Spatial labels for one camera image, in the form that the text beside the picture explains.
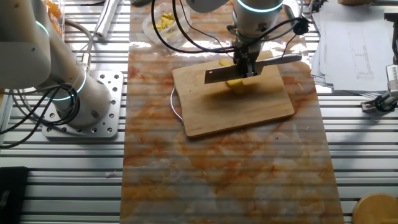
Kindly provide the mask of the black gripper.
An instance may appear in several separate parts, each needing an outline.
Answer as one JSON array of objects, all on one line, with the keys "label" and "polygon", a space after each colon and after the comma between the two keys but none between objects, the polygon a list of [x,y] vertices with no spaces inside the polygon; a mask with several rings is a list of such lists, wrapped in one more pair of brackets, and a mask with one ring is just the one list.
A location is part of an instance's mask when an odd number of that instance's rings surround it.
[{"label": "black gripper", "polygon": [[242,77],[257,76],[256,60],[260,54],[262,43],[256,42],[249,45],[240,40],[235,40],[233,47],[233,60],[237,67],[242,67]]}]

